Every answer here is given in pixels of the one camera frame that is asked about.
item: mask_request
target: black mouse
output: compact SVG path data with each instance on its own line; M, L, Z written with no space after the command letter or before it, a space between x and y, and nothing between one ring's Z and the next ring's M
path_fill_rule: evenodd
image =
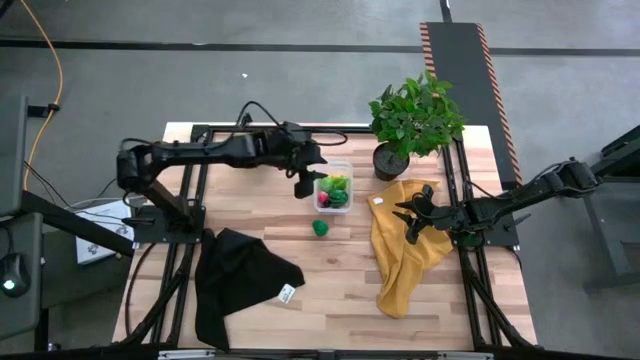
M24 295L31 285L31 276L27 271L26 257L20 253L11 253L0 259L0 286L2 292L11 298Z

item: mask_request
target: white label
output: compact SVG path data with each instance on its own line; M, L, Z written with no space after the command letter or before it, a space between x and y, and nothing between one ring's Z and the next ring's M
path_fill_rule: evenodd
M282 287L282 290L280 290L280 294L278 294L278 299L283 303L288 304L289 300L291 300L295 292L296 292L296 288L294 288L289 284L284 284L284 286Z

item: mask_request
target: concrete floor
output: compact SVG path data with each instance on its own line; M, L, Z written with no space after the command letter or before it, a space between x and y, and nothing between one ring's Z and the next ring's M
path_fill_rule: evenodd
M441 19L437 0L30 3L57 39L419 45L418 22ZM640 4L633 0L450 3L454 21L484 25L490 46L640 48ZM37 37L19 5L0 20L0 36ZM114 177L123 137L159 138L168 121L230 121L249 99L283 120L366 123L369 99L423 69L419 54L59 53L63 110L35 166L70 201L93 197ZM572 155L593 161L603 145L640 123L639 57L496 57L494 65L525 179ZM0 95L45 103L56 81L47 50L0 48ZM30 120L31 138L39 125ZM93 161L80 160L87 153ZM584 281L608 271L582 202L549 201L528 212L533 216L518 234L539 343L640 357L640 287L591 296L582 290ZM52 340L66 348L109 343L121 293L56 309ZM28 337L14 338L0 343L0 352L29 346Z

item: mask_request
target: green leaves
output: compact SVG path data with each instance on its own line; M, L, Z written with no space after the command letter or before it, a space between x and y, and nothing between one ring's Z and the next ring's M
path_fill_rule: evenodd
M451 88L451 83L438 81L428 71L417 80L406 79L396 91L389 85L378 100L369 103L371 131L401 158L440 149L463 130L458 105L446 96Z
M373 117L378 116L378 114L380 114L380 111L382 111L382 105L380 105L380 102L378 101L370 102L369 107L371 108L371 115L373 115Z
M382 100L382 102L387 101L389 99L389 95L391 95L391 85L387 86L387 88L384 89L384 92L382 93L380 100Z

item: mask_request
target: green ball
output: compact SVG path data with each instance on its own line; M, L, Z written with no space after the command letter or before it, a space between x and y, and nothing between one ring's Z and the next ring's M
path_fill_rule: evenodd
M349 201L349 195L344 190L332 190L329 193L329 205L333 208L343 207Z
M329 224L322 220L314 220L312 226L317 236L325 236L329 232Z

